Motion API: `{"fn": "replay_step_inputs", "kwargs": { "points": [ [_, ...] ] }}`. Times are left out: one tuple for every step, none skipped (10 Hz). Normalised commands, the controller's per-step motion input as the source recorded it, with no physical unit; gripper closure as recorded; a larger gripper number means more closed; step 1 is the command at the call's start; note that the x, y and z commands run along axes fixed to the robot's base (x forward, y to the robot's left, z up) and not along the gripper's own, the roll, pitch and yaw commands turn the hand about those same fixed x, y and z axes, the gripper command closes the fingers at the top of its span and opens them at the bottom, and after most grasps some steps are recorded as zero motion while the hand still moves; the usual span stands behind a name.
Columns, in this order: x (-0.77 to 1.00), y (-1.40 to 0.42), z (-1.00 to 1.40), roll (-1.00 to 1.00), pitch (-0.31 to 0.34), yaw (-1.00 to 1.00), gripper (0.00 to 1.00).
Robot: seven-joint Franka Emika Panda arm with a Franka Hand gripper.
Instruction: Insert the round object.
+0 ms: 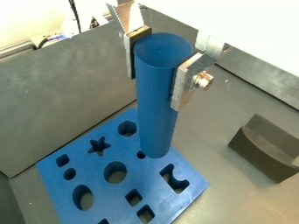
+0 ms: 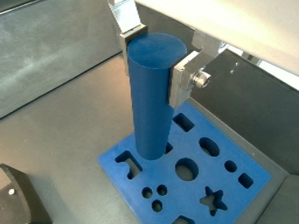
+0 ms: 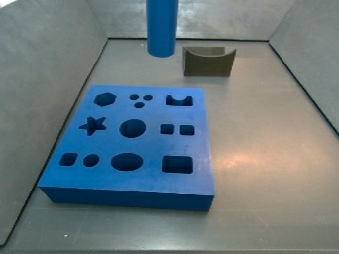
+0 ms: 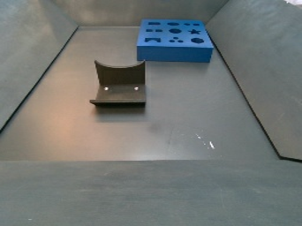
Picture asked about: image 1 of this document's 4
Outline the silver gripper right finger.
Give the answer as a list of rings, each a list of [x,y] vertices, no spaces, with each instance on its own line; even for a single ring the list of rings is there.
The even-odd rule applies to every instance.
[[[229,45],[205,32],[197,31],[195,48],[197,52],[176,68],[171,96],[171,108],[176,111],[191,100],[197,88],[207,90],[211,87],[213,77],[208,74],[208,68],[228,51]]]

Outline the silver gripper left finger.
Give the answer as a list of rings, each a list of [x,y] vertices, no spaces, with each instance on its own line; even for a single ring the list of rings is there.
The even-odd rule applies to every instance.
[[[152,33],[152,28],[144,23],[139,4],[135,0],[121,3],[119,6],[107,4],[107,8],[120,28],[120,37],[125,49],[127,77],[136,77],[133,46],[139,39]]]

